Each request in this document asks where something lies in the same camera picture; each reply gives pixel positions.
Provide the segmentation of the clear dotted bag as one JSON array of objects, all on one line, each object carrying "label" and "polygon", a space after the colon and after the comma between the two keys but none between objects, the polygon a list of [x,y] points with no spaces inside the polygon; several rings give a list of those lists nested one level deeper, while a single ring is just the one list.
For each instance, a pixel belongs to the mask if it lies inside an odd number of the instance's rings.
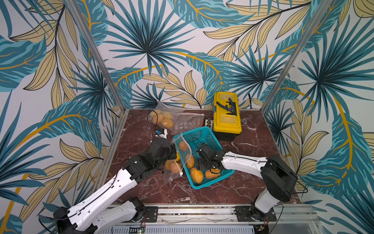
[{"label": "clear dotted bag", "polygon": [[186,131],[199,128],[203,125],[204,118],[204,114],[180,113],[177,115],[174,126],[171,129],[171,134],[175,136]]},{"label": "clear dotted bag", "polygon": [[187,143],[186,134],[182,133],[174,137],[171,142],[175,148],[175,159],[167,160],[162,170],[164,183],[168,184],[183,176],[184,169],[188,169],[188,164],[192,162],[192,151]]}]

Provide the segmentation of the potato orange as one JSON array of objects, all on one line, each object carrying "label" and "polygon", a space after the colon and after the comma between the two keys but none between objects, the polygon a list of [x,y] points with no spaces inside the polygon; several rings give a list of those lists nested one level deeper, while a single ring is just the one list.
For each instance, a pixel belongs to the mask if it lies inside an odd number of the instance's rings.
[{"label": "potato orange", "polygon": [[174,174],[180,174],[182,172],[181,165],[178,162],[173,161],[170,164],[170,169]]}]

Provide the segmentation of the teal plastic basket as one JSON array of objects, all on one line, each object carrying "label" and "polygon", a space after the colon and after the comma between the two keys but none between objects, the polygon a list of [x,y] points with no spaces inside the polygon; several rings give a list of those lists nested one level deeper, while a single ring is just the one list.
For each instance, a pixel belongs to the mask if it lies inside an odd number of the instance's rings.
[{"label": "teal plastic basket", "polygon": [[[220,142],[216,138],[216,136],[213,134],[211,129],[208,128],[208,127],[199,127],[199,128],[184,132],[184,134],[186,134],[187,143],[190,145],[192,155],[194,156],[194,160],[195,160],[195,166],[194,167],[196,167],[196,160],[199,158],[197,150],[200,148],[200,146],[203,143],[206,143],[214,151],[219,151],[219,150],[223,149]],[[204,174],[204,180],[203,180],[202,183],[197,184],[197,183],[193,182],[193,180],[191,178],[191,175],[190,175],[190,170],[191,169],[184,169],[185,174],[186,174],[186,176],[187,176],[187,178],[190,182],[191,187],[195,190],[199,190],[199,189],[211,186],[214,183],[217,183],[219,181],[222,181],[222,180],[228,178],[229,176],[231,176],[235,172],[234,170],[222,170],[220,177],[218,177],[216,179],[207,179],[205,177],[205,172],[206,171],[201,170]]]}]

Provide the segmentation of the yellow potato top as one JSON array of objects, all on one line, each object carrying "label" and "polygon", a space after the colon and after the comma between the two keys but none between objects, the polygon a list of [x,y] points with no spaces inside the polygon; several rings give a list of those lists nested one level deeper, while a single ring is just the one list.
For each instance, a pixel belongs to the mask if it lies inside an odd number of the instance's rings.
[{"label": "yellow potato top", "polygon": [[161,125],[164,128],[171,129],[174,126],[174,122],[171,119],[164,118],[164,119],[161,120]]}]

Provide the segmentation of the yellow potato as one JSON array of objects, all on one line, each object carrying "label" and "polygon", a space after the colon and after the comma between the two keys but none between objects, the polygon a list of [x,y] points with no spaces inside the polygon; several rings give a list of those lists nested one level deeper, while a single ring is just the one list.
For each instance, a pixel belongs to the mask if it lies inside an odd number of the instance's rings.
[{"label": "yellow potato", "polygon": [[164,118],[164,119],[161,120],[161,125],[164,128],[171,129],[174,126],[174,122],[171,119]]},{"label": "yellow potato", "polygon": [[151,112],[150,112],[150,117],[151,118],[155,118],[155,117],[157,117],[158,115],[161,115],[162,114],[162,111],[161,110],[158,110],[158,109],[156,109],[156,110],[152,110]]}]

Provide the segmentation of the clear zipper bag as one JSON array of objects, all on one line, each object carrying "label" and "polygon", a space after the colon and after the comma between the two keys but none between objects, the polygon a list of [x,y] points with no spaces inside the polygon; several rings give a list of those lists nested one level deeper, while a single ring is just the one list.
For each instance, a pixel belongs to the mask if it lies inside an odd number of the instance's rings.
[{"label": "clear zipper bag", "polygon": [[164,129],[171,130],[184,110],[182,107],[172,107],[158,101],[156,107],[148,114],[148,121]]}]

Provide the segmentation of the greenish potato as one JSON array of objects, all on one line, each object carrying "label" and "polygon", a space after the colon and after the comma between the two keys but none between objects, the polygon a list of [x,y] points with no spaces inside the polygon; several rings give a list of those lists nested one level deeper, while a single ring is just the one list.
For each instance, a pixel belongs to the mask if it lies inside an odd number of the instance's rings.
[{"label": "greenish potato", "polygon": [[170,112],[164,111],[162,112],[162,115],[165,119],[173,120],[173,115]]}]

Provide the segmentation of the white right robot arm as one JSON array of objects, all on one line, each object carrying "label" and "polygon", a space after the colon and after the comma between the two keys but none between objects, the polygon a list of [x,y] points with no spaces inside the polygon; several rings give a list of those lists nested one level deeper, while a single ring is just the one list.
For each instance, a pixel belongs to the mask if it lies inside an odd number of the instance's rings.
[{"label": "white right robot arm", "polygon": [[267,214],[279,202],[289,202],[298,181],[296,173],[278,156],[251,157],[230,151],[214,151],[206,143],[196,151],[199,154],[198,168],[235,170],[261,178],[266,188],[251,205],[254,215]]}]

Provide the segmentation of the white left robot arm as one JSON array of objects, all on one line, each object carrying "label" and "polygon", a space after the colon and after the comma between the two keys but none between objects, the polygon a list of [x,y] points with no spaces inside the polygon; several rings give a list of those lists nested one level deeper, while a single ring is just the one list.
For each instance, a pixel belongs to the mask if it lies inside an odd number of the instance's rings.
[{"label": "white left robot arm", "polygon": [[120,196],[152,176],[166,161],[176,159],[174,143],[155,138],[148,149],[125,161],[116,175],[71,208],[58,208],[52,217],[59,234],[100,234],[124,221],[140,221],[145,206],[133,197],[117,208],[108,207]]}]

